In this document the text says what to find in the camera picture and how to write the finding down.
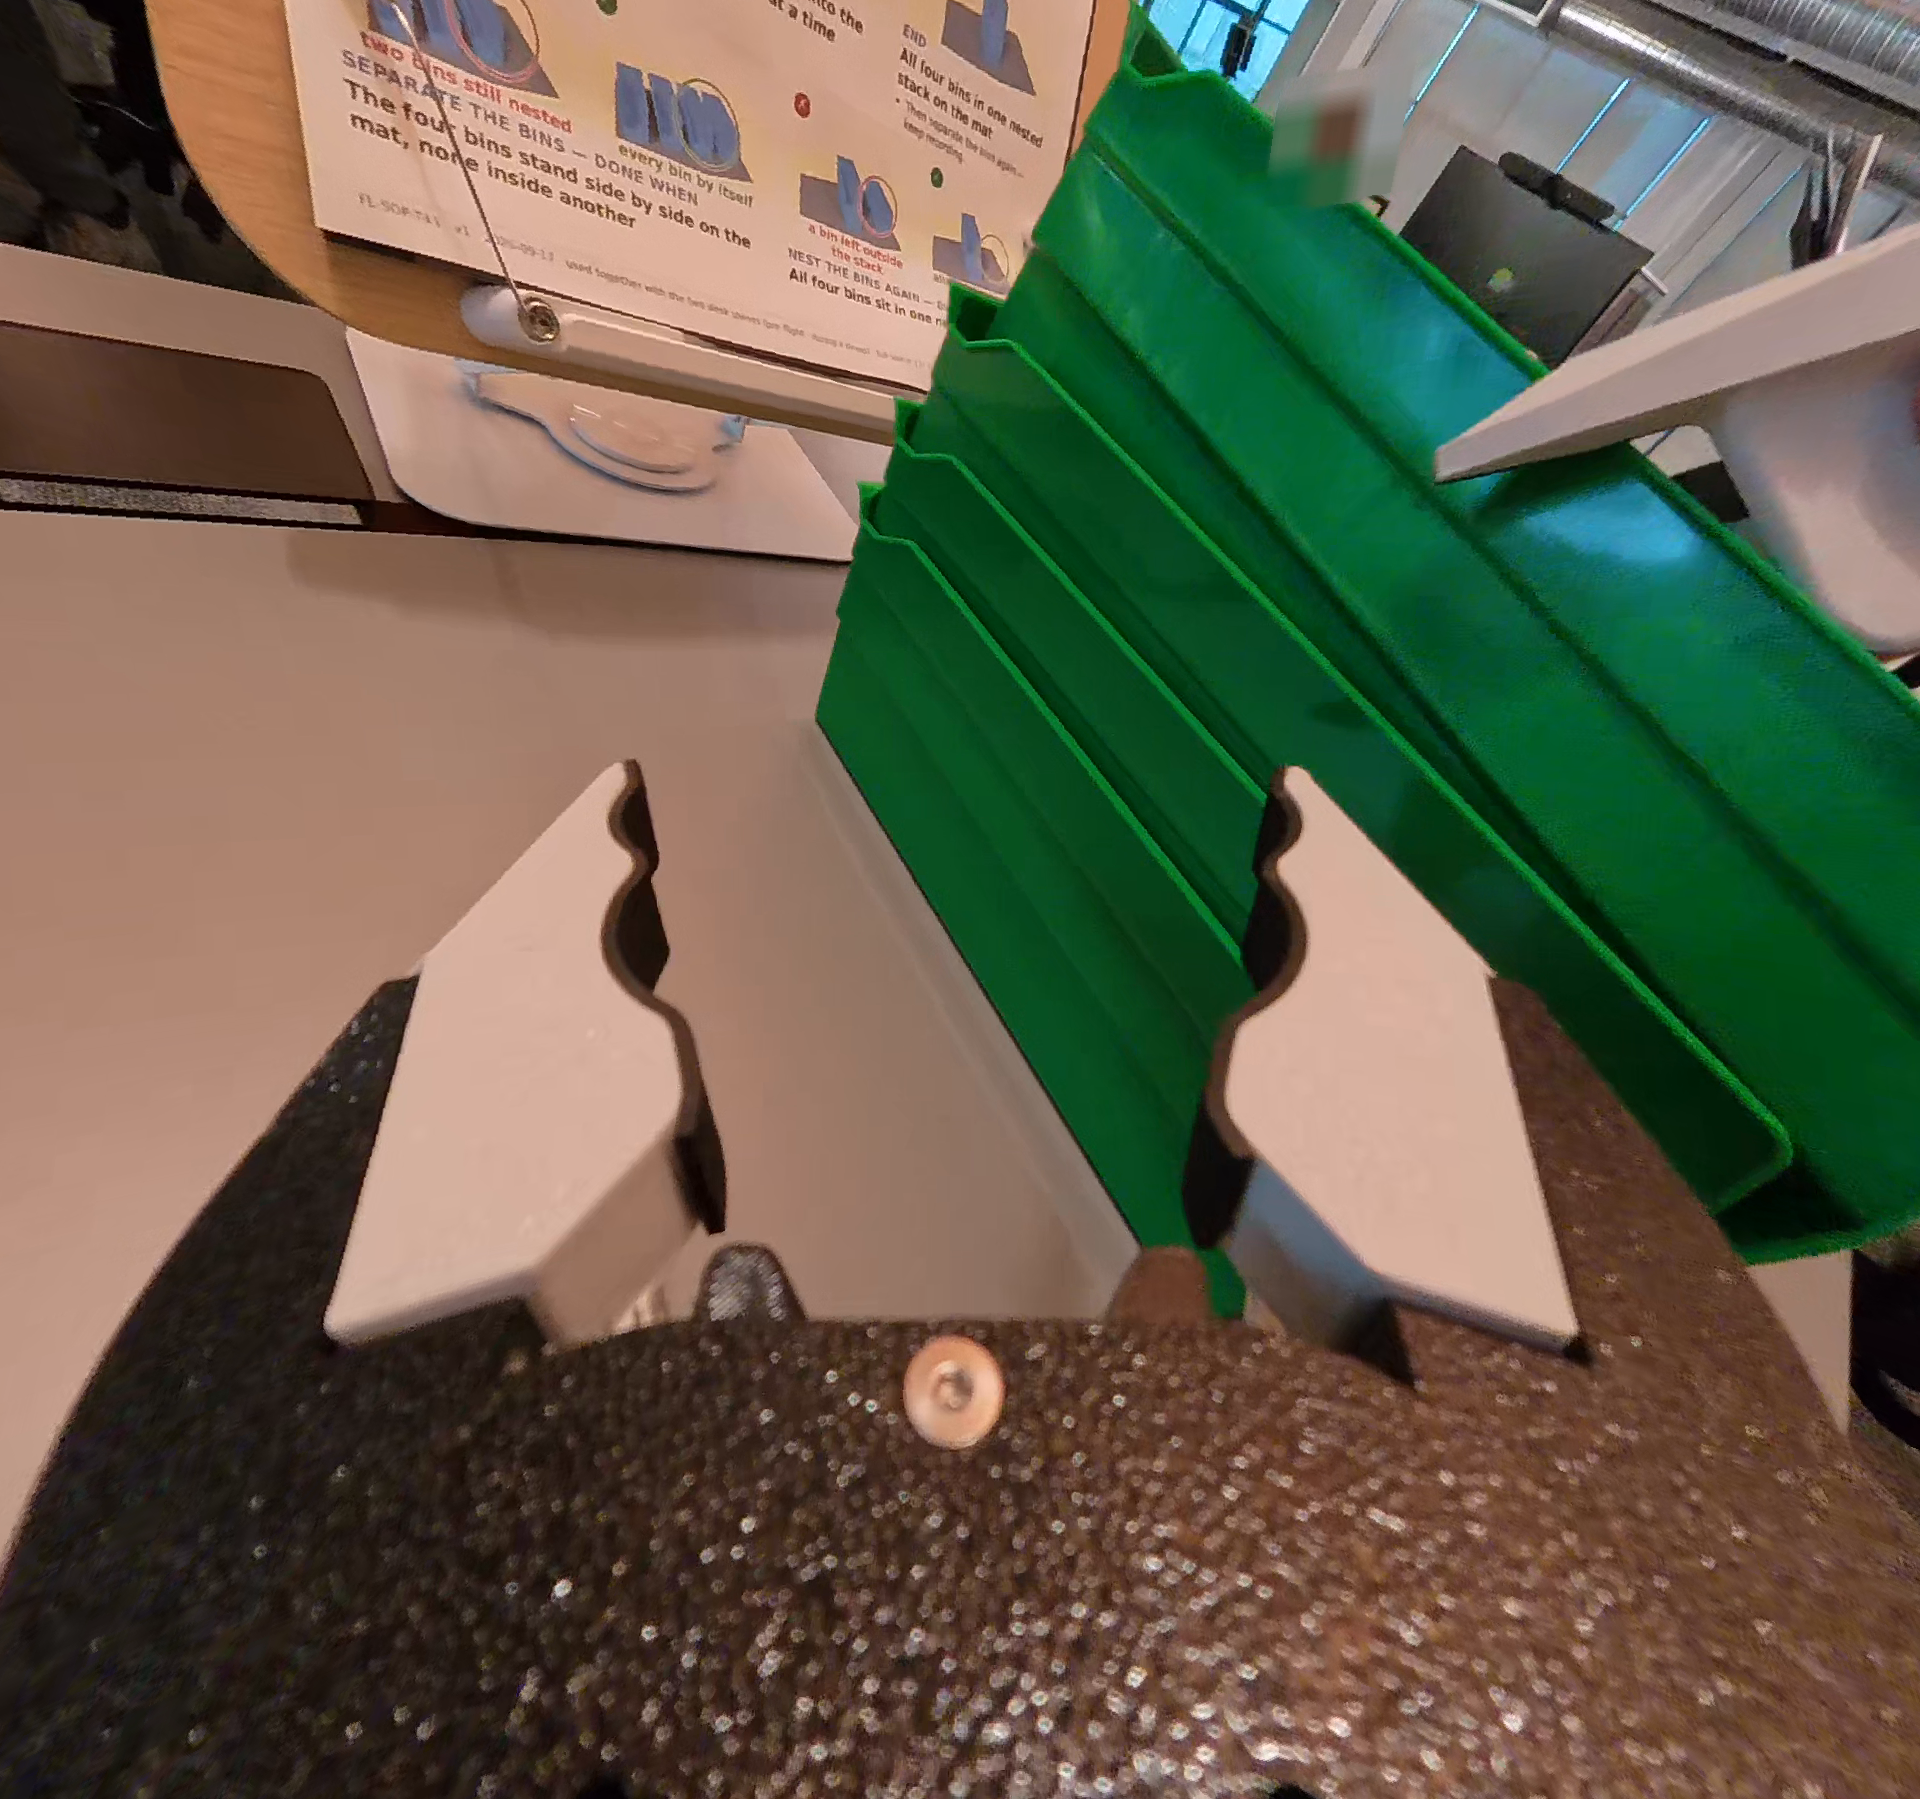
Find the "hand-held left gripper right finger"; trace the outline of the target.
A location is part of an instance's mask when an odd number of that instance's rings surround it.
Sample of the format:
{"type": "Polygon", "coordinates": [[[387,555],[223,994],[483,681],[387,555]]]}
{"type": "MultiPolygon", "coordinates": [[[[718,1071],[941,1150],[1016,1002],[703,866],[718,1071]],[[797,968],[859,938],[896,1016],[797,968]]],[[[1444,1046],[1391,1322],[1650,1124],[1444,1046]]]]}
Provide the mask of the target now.
{"type": "Polygon", "coordinates": [[[1304,767],[1271,782],[1242,961],[1254,994],[1203,1100],[1203,1247],[1317,1346],[1414,1310],[1572,1350],[1492,968],[1304,767]]]}

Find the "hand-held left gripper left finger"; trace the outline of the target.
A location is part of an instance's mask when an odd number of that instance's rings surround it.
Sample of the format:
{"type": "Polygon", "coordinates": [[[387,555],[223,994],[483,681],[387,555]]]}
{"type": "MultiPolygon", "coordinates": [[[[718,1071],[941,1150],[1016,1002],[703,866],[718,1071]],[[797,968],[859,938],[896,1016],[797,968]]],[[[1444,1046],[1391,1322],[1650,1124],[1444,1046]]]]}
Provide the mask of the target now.
{"type": "Polygon", "coordinates": [[[647,778],[617,761],[424,954],[324,1313],[334,1345],[500,1303],[597,1342],[723,1235],[710,1088],[660,994],[657,872],[647,778]]]}

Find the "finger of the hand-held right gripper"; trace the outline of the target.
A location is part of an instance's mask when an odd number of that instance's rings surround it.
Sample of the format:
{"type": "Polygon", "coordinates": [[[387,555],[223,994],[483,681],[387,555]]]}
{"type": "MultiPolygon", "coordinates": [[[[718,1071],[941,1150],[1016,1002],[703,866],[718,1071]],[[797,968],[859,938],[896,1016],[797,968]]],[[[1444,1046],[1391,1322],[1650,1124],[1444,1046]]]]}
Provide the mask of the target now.
{"type": "Polygon", "coordinates": [[[1434,455],[1440,485],[1701,423],[1721,402],[1861,353],[1917,344],[1917,235],[1840,250],[1538,379],[1434,455]]]}

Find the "dark monitor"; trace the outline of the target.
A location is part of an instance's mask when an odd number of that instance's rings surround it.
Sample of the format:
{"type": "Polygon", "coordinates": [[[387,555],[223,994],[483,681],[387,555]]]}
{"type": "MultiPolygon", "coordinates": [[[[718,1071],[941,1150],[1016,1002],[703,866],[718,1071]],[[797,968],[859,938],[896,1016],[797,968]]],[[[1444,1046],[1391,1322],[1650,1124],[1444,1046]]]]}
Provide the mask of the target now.
{"type": "Polygon", "coordinates": [[[1401,240],[1538,360],[1593,344],[1634,292],[1652,250],[1614,207],[1525,155],[1458,147],[1401,226],[1401,240]]]}

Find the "printed instruction sheet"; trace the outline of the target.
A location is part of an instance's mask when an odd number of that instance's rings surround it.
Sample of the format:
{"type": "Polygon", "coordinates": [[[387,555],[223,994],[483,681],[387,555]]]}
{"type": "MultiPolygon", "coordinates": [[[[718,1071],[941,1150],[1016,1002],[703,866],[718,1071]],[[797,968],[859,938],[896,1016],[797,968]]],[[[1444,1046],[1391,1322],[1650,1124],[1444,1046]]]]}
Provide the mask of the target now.
{"type": "Polygon", "coordinates": [[[1074,150],[1097,0],[284,0],[317,227],[922,396],[1074,150]]]}

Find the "instruction sheet on stand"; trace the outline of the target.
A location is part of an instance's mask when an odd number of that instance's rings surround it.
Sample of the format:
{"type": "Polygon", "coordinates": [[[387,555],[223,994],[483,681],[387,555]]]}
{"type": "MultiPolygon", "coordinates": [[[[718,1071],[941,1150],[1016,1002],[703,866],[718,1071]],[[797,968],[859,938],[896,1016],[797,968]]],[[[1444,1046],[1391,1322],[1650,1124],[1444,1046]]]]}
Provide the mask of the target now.
{"type": "MultiPolygon", "coordinates": [[[[1097,0],[1074,147],[1117,73],[1127,7],[1097,0]]],[[[249,249],[349,330],[488,367],[620,383],[847,438],[889,438],[895,403],[927,396],[892,396],[876,383],[702,344],[597,305],[527,298],[506,276],[468,276],[411,255],[330,240],[310,194],[285,3],[147,0],[147,13],[166,101],[196,174],[249,249]]]]}

